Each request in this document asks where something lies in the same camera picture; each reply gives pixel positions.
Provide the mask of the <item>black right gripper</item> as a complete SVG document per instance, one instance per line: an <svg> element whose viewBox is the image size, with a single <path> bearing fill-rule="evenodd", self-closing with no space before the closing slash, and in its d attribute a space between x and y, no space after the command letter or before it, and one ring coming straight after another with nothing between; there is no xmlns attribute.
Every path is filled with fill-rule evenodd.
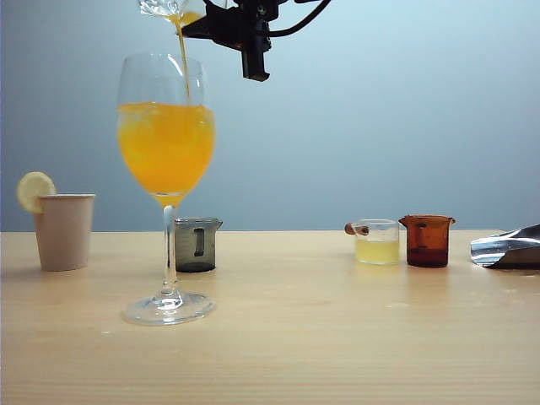
<svg viewBox="0 0 540 405"><path fill-rule="evenodd" d="M221 46L243 47L243 25L274 21L284 1L235 1L235 6L230 8L218 6L214 1L204 3L205 15L185 25L181 33L187 38L208 39Z"/></svg>

